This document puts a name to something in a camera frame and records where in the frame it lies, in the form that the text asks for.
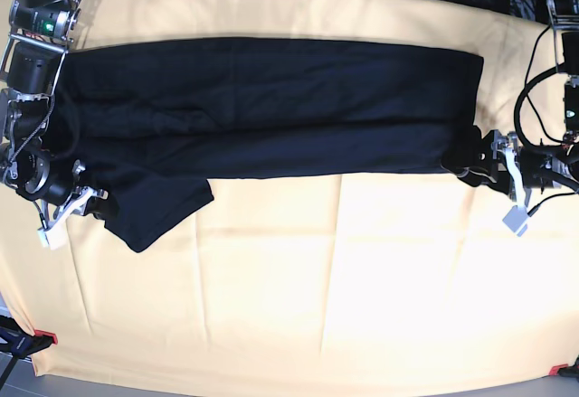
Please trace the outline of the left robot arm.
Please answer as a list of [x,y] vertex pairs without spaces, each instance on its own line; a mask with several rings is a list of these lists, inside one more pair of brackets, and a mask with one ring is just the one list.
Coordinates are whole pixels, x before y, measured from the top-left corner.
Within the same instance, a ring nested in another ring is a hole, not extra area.
[[[570,194],[578,192],[578,0],[545,0],[545,10],[547,26],[537,39],[552,41],[554,64],[536,76],[526,74],[514,105],[513,131],[502,134],[494,129],[483,135],[472,128],[441,160],[442,167],[463,183],[485,185],[521,209],[533,190],[565,187]],[[523,109],[535,107],[551,78],[561,83],[546,97],[544,109],[536,112],[538,125],[547,126],[547,112],[552,110],[564,129],[559,138],[548,135],[546,143],[533,142],[524,128]]]

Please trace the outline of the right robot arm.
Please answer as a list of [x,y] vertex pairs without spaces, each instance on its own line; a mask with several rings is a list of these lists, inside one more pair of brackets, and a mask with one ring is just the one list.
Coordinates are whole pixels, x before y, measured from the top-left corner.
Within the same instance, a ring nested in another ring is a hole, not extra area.
[[8,13],[1,58],[1,183],[34,203],[44,227],[70,214],[104,220],[118,212],[79,159],[43,145],[80,12],[81,0],[13,0]]

